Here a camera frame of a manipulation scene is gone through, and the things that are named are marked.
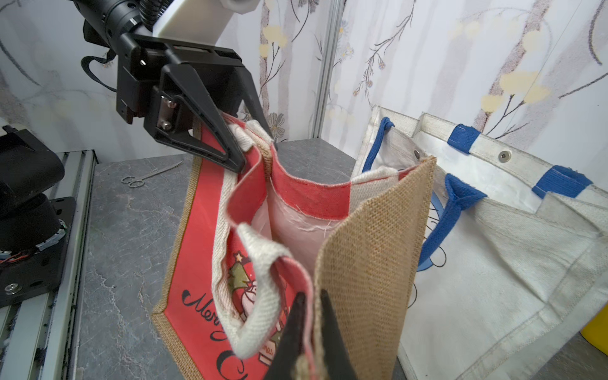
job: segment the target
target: yellow object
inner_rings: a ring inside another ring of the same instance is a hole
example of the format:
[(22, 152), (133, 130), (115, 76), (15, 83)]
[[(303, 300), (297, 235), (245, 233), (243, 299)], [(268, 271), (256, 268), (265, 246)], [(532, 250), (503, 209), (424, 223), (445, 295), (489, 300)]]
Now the yellow object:
[(581, 330), (582, 336), (608, 355), (608, 304)]

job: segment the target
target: gray marble countertop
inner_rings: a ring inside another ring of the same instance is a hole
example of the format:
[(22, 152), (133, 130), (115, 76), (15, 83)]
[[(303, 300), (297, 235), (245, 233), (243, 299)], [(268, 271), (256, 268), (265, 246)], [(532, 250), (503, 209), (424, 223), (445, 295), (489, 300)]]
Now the gray marble countertop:
[[(328, 184), (348, 180), (354, 159), (321, 139), (277, 144), (293, 175)], [(139, 188), (120, 182), (184, 160)], [(150, 320), (184, 206), (189, 155), (100, 164), (86, 237), (76, 380), (182, 379)], [(608, 357), (577, 334), (534, 380), (606, 379)], [(394, 379), (405, 379), (396, 364)]]

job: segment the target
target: blue handle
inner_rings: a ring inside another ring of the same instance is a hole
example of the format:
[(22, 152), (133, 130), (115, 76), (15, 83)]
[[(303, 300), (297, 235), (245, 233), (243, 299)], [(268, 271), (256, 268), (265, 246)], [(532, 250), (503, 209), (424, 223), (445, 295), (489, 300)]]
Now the blue handle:
[(361, 173), (365, 173), (369, 169), (371, 169), (371, 165), (374, 163), (376, 156), (378, 155), (378, 151), (380, 150), (380, 146), (382, 145), (382, 140), (384, 139), (384, 133), (388, 131), (391, 127), (394, 127), (392, 121), (388, 117), (383, 117), (382, 121), (380, 121), (380, 127), (378, 128), (378, 133), (376, 135), (376, 140), (374, 144), (371, 146), (370, 154), (367, 155), (365, 159), (365, 164), (363, 165), (363, 170)]
[(532, 188), (534, 194), (545, 198), (547, 192), (553, 192), (576, 198), (581, 191), (593, 182), (570, 168), (555, 165), (547, 170)]
[(443, 210), (443, 216), (422, 245), (420, 260), (418, 260), (419, 265), (424, 263), (435, 252), (452, 228), (454, 228), (462, 210), (474, 206), (475, 203), (487, 196), (451, 174), (446, 174), (446, 191), (448, 200)]

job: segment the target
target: black cable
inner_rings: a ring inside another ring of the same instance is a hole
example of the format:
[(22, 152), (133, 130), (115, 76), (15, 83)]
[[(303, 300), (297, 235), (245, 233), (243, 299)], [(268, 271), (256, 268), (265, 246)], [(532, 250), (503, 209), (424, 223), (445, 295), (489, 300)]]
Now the black cable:
[(89, 68), (89, 65), (93, 61), (97, 61), (101, 64), (106, 64), (106, 63), (110, 62), (111, 60), (113, 60), (115, 57), (116, 57), (116, 53), (112, 49), (110, 49), (106, 53), (106, 58), (93, 57), (92, 55), (88, 55), (87, 57), (82, 58), (80, 60), (80, 66), (82, 66), (82, 69), (85, 71), (86, 75), (89, 76), (89, 78), (93, 79), (94, 81), (96, 81), (103, 87), (109, 89), (110, 91), (116, 92), (116, 88), (112, 88), (112, 87), (106, 85), (104, 82), (100, 81), (99, 78), (97, 78), (95, 76), (95, 74), (93, 74), (93, 71), (91, 71), (91, 69)]
[(150, 32), (154, 23), (158, 19), (161, 10), (162, 0), (140, 0), (139, 15), (142, 17), (143, 25)]
[(162, 14), (165, 13), (165, 11), (167, 10), (167, 8), (169, 8), (169, 5), (171, 5), (172, 2), (173, 0), (162, 0), (161, 9), (158, 11), (158, 17), (161, 17)]
[(4, 126), (2, 127), (2, 129), (4, 129), (4, 131), (5, 131), (6, 133), (15, 133), (15, 132), (17, 132), (17, 130), (16, 130), (16, 129), (14, 129), (14, 128), (13, 128), (11, 125), (8, 125), (8, 124), (4, 125)]

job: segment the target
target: wire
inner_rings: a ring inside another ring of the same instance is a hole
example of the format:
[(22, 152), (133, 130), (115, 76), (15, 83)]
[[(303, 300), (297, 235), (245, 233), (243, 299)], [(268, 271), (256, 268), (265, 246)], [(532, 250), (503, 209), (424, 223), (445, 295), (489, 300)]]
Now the wire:
[(154, 23), (158, 19), (158, 13), (161, 10), (162, 0), (140, 0), (139, 15), (142, 18), (142, 23), (150, 32)]
[(23, 259), (25, 259), (25, 258), (28, 258), (28, 257), (30, 257), (30, 255), (21, 256), (21, 257), (19, 257), (19, 258), (12, 259), (12, 260), (10, 260), (10, 261), (9, 261), (9, 264), (16, 263), (17, 261), (21, 261), (21, 260), (23, 260)]
[(12, 261), (12, 260), (14, 260), (14, 259), (16, 259), (16, 258), (19, 258), (19, 259), (24, 258), (24, 256), (23, 256), (23, 252), (19, 252), (19, 253), (18, 253), (18, 254), (16, 254), (15, 256), (11, 256), (11, 257), (9, 257), (9, 258), (5, 258), (4, 260), (0, 261), (0, 264), (4, 264), (4, 263), (6, 263), (6, 262), (13, 263), (14, 261)]
[(96, 81), (103, 87), (109, 89), (110, 91), (116, 92), (116, 88), (110, 87), (110, 86), (106, 85), (104, 82), (102, 82), (101, 80), (99, 80), (99, 78), (97, 78), (95, 76), (95, 74), (93, 74), (93, 71), (91, 71), (91, 69), (89, 68), (89, 65), (93, 61), (97, 61), (101, 64), (106, 64), (106, 63), (110, 62), (111, 60), (113, 60), (115, 57), (116, 57), (116, 53), (112, 49), (110, 49), (106, 53), (106, 58), (93, 57), (92, 55), (88, 55), (87, 57), (82, 58), (80, 60), (80, 66), (85, 71), (85, 74), (89, 76), (89, 78), (93, 79), (94, 81)]

